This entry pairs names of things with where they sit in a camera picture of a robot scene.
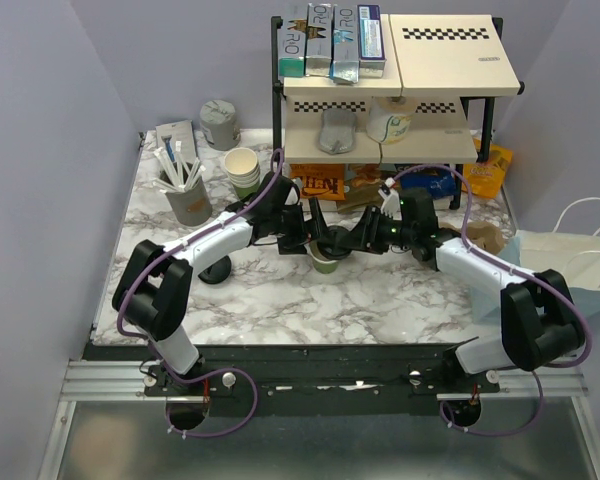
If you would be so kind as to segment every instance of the checkered pattern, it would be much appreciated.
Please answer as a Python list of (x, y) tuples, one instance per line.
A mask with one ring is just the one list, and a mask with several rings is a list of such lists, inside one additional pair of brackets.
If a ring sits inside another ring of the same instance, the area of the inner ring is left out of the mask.
[(367, 102), (293, 102), (294, 112), (320, 113), (329, 108), (342, 108), (352, 112), (366, 112)]
[(416, 108), (416, 113), (456, 113), (456, 104), (453, 102), (422, 102)]
[(482, 28), (403, 28), (407, 40), (479, 40), (489, 38)]

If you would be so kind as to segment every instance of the paper roll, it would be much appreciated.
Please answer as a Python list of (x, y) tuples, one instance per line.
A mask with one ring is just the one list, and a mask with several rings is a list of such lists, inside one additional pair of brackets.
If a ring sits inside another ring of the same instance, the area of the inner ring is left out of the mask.
[(412, 97), (374, 97), (367, 135), (383, 145), (399, 142), (409, 131), (417, 107), (418, 103)]

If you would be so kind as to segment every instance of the wall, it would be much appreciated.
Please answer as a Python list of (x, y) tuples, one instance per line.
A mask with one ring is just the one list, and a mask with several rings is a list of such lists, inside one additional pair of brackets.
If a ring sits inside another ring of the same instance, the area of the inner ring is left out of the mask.
[[(515, 150), (507, 190), (522, 228), (553, 228), (573, 200), (600, 196), (600, 0), (572, 0), (504, 120), (499, 143)], [(591, 233), (600, 204), (578, 205), (564, 231)], [(600, 431), (600, 315), (585, 364)]]
[[(233, 102), (243, 125), (271, 125), (269, 19), (284, 13), (291, 0), (71, 1), (139, 130), (197, 119), (200, 107), (214, 98)], [(502, 16), (504, 45), (524, 80), (567, 2), (376, 3), (385, 13)], [(508, 103), (499, 102), (498, 111)]]
[(0, 0), (0, 480), (37, 477), (137, 146), (68, 2)]

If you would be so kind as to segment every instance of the orange snack bag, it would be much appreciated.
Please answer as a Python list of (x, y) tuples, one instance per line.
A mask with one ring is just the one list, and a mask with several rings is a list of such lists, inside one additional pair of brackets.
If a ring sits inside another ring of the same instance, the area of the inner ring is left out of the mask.
[(292, 164), (291, 178), (302, 180), (300, 198), (344, 200), (344, 164)]
[[(474, 138), (473, 142), (476, 144), (476, 148), (480, 149), (480, 140)], [(464, 176), (471, 185), (471, 191), (480, 197), (496, 198), (512, 160), (513, 152), (511, 150), (492, 143), (489, 160), (486, 163), (465, 166)]]

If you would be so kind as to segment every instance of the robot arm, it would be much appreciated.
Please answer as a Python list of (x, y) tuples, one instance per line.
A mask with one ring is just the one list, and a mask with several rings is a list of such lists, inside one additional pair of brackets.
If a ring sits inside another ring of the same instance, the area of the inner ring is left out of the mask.
[[(492, 298), (499, 298), (501, 334), (477, 338), (447, 352), (443, 369), (450, 381), (510, 366), (534, 370), (584, 343), (577, 318), (553, 295), (471, 254), (457, 232), (439, 228), (433, 201), (424, 190), (403, 192), (399, 202), (400, 220), (384, 215), (378, 207), (369, 206), (350, 231), (327, 226), (315, 199), (310, 202), (308, 220), (296, 202), (297, 189), (293, 182), (278, 178), (267, 197), (244, 218), (210, 233), (156, 267), (151, 277), (162, 277), (159, 285), (146, 279), (138, 288), (125, 318), (147, 334), (177, 373), (187, 373), (199, 358), (181, 325), (193, 275), (199, 275), (229, 253), (272, 234), (278, 236), (280, 254), (306, 254), (305, 245), (310, 240), (317, 240), (318, 248), (327, 258), (338, 260), (352, 251), (382, 254), (394, 245), (410, 249), (421, 263), (454, 275)], [(242, 206), (237, 203), (228, 210), (236, 211)], [(231, 215), (223, 212), (215, 222), (224, 225)], [(120, 308), (129, 286), (149, 263), (164, 251), (186, 242), (191, 235), (164, 246), (148, 240), (140, 243), (116, 289), (114, 308)], [(557, 272), (527, 273), (571, 298), (564, 278)]]

